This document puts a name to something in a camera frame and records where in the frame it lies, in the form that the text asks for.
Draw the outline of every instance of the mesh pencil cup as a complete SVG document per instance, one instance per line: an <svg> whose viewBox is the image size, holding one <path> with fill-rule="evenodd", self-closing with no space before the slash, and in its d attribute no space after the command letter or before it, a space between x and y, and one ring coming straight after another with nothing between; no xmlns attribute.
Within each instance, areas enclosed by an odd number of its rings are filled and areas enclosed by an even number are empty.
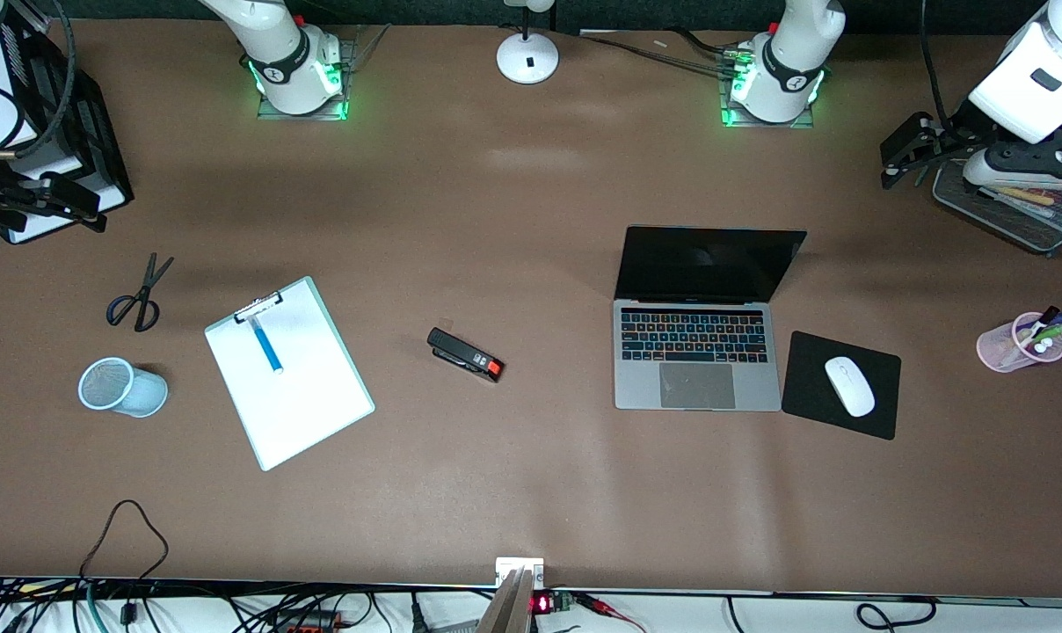
<svg viewBox="0 0 1062 633"><path fill-rule="evenodd" d="M168 383L165 378L133 367L124 358L102 358L78 380L78 399L95 411L148 417L168 400Z"/></svg>
<svg viewBox="0 0 1062 633"><path fill-rule="evenodd" d="M1043 354L1034 353L1030 345L1027 345L1026 348L1020 347L1021 339L1017 336L1026 338L1027 332L1020 335L1017 332L1027 325L1033 324L1042 315L1042 312L1024 312L1010 324L1003 324L996 329L990 329L980 335L980 338L977 339L977 356L980 357L981 363L988 365L993 372L1007 374L1021 367L1027 367L1027 365L1054 363L1056 360L1060 360L1062 358L1062 340L1056 340L1055 344L1046 348Z"/></svg>

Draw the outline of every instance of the white clipboard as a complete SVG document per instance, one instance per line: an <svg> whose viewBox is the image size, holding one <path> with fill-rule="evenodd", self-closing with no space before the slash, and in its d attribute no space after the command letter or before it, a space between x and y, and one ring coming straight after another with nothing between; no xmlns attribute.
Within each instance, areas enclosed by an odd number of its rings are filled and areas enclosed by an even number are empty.
<svg viewBox="0 0 1062 633"><path fill-rule="evenodd" d="M278 292L282 301L258 323L281 374L273 373L249 322L230 314L204 332L263 472L375 411L313 278Z"/></svg>

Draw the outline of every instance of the black mouse pad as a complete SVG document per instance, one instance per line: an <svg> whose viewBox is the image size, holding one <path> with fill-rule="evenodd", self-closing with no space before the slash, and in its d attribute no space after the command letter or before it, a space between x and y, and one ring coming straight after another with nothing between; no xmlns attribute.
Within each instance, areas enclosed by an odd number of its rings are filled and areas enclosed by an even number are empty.
<svg viewBox="0 0 1062 633"><path fill-rule="evenodd" d="M863 372L876 397L876 408L866 416L853 417L824 372L824 363L837 356L851 358ZM827 422L867 435L894 440L897 421L897 380L902 358L853 344L793 332L789 340L789 367L785 370L785 392L781 410L791 416Z"/></svg>

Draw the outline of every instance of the silver laptop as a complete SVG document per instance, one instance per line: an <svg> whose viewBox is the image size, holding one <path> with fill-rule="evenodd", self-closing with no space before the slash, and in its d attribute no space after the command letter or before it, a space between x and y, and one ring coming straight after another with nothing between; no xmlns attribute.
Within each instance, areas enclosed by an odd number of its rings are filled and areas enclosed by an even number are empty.
<svg viewBox="0 0 1062 633"><path fill-rule="evenodd" d="M616 406L781 410L768 302L805 234L629 227L613 295Z"/></svg>

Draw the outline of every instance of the scissors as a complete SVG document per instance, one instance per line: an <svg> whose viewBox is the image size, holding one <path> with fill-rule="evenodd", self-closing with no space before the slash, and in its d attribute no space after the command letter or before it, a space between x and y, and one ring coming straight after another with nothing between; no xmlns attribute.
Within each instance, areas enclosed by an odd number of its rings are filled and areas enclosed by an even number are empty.
<svg viewBox="0 0 1062 633"><path fill-rule="evenodd" d="M160 266L160 270L156 270L156 253L153 253L149 257L149 269L144 272L144 284L140 286L140 292L135 293L135 295L125 294L118 296L105 309L105 320L109 321L109 325L120 325L120 322L125 320L125 314L129 313L130 309L133 309L134 305L140 304L140 312L136 315L136 325L134 325L133 329L136 329L137 332L142 332L145 329L152 328L152 325L155 325L156 321L160 319L160 306L156 305L154 301L149 301L149 293L152 292L152 286L156 285L156 281L165 276L165 271L175 260L176 258L169 257L168 261ZM122 304L125 305L124 308L118 309ZM149 313L149 308L152 309L152 319L144 321L145 314Z"/></svg>

